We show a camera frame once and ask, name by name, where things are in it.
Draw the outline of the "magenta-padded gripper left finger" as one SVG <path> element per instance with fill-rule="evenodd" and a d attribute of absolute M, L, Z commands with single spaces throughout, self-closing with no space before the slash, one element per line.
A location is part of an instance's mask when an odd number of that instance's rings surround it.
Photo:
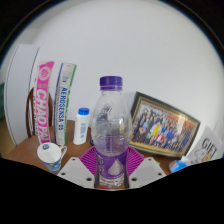
<path fill-rule="evenodd" d="M 95 148 L 91 147 L 80 157 L 71 157 L 58 176 L 84 188 L 94 188 L 97 174 Z"/>

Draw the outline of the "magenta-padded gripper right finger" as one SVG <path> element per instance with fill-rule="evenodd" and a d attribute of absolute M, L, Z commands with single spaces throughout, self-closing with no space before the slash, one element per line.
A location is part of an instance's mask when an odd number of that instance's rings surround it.
<path fill-rule="evenodd" d="M 164 171 L 152 157 L 144 157 L 135 149 L 128 148 L 125 185 L 129 189 L 143 187 L 165 176 Z"/>

